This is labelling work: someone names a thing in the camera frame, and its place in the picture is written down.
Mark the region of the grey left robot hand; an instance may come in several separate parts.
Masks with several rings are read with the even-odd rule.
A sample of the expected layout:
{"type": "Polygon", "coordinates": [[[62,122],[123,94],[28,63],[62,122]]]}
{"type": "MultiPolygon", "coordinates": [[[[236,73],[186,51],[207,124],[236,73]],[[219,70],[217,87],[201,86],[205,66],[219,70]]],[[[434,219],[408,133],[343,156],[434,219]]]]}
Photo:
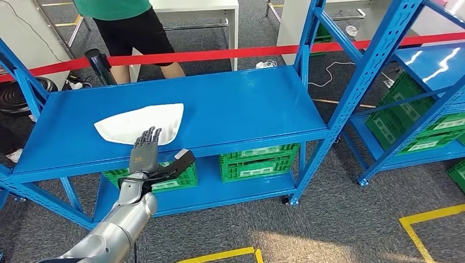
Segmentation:
{"type": "Polygon", "coordinates": [[[131,173],[155,173],[159,170],[158,139],[162,128],[150,127],[142,132],[131,149],[129,171],[131,173]]]}

